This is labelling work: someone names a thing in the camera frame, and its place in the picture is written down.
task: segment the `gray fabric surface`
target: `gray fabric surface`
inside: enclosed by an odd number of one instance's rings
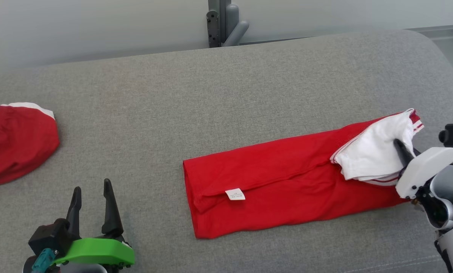
[[[183,159],[340,128],[413,107],[439,146],[453,122],[453,69],[411,31],[171,52],[25,69],[0,76],[0,104],[55,113],[61,145],[0,185],[0,272],[18,272],[35,228],[83,193],[81,235],[100,234],[110,178],[137,264],[127,272],[445,270],[434,232],[410,204],[332,221],[196,240]]]

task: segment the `red stripe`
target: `red stripe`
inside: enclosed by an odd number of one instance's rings
[[[423,126],[423,123],[420,123],[420,125],[417,126],[417,127],[416,127],[415,129],[413,129],[413,130],[415,131],[415,130],[419,129],[419,128],[422,127],[422,126]]]
[[[386,182],[391,182],[391,181],[397,180],[398,178],[400,178],[400,177],[395,177],[395,178],[392,178],[392,179],[386,180],[386,181],[382,181],[382,180],[378,180],[378,179],[372,179],[372,181],[377,181],[377,182],[381,182],[381,183],[386,183]]]
[[[412,114],[410,114],[410,119],[412,120],[412,123],[415,123],[420,120],[420,116],[417,115],[416,110],[413,110]]]

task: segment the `wall mount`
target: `wall mount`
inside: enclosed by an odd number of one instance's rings
[[[240,21],[239,7],[231,0],[208,0],[206,14],[208,43],[210,48],[240,45],[240,39],[249,27],[247,21]]]

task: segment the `clothing label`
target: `clothing label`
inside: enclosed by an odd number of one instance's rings
[[[245,195],[239,188],[234,188],[233,190],[225,190],[225,192],[230,200],[245,200]]]

